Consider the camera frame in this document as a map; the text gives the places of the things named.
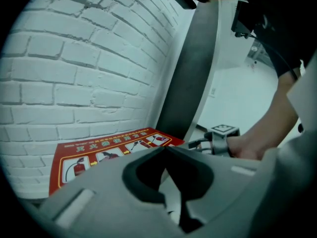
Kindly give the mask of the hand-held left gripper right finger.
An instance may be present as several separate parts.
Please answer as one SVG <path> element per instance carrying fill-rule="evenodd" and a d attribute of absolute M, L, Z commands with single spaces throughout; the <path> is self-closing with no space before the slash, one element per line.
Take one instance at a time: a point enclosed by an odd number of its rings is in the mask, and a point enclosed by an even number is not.
<path fill-rule="evenodd" d="M 179 191 L 180 218 L 167 238 L 249 238 L 254 214 L 242 201 L 257 164 L 165 149 L 165 166 Z"/>

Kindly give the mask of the person's right hand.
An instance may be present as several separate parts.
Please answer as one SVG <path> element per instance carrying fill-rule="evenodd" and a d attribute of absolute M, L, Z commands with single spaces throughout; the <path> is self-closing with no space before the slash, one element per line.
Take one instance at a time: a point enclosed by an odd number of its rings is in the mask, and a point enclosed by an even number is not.
<path fill-rule="evenodd" d="M 267 144 L 245 135 L 227 138 L 231 156 L 240 159 L 261 160 L 267 149 Z"/>

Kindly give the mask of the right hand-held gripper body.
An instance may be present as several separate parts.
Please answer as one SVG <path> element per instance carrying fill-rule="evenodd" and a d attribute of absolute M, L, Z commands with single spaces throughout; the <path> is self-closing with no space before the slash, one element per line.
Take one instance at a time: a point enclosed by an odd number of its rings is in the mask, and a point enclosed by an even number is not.
<path fill-rule="evenodd" d="M 238 127 L 229 125 L 218 125 L 207 130 L 204 138 L 212 143 L 212 154 L 216 156 L 232 157 L 229 150 L 227 138 L 240 135 Z"/>

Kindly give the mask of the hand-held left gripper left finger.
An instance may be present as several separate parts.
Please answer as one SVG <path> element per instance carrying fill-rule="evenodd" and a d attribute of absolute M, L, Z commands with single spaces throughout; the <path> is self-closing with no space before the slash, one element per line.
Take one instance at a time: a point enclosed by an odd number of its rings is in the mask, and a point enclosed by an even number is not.
<path fill-rule="evenodd" d="M 143 202 L 125 186 L 124 168 L 159 148 L 103 161 L 54 192 L 40 207 L 63 238 L 181 238 L 163 203 Z"/>

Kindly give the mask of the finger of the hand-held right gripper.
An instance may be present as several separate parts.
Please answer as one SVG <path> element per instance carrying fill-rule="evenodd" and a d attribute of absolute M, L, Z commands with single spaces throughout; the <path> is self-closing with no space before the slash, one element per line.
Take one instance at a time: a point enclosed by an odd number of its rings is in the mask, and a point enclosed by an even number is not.
<path fill-rule="evenodd" d="M 202 149 L 202 143 L 205 142 L 205 138 L 196 139 L 186 143 L 185 148 L 189 150 L 200 150 Z"/>

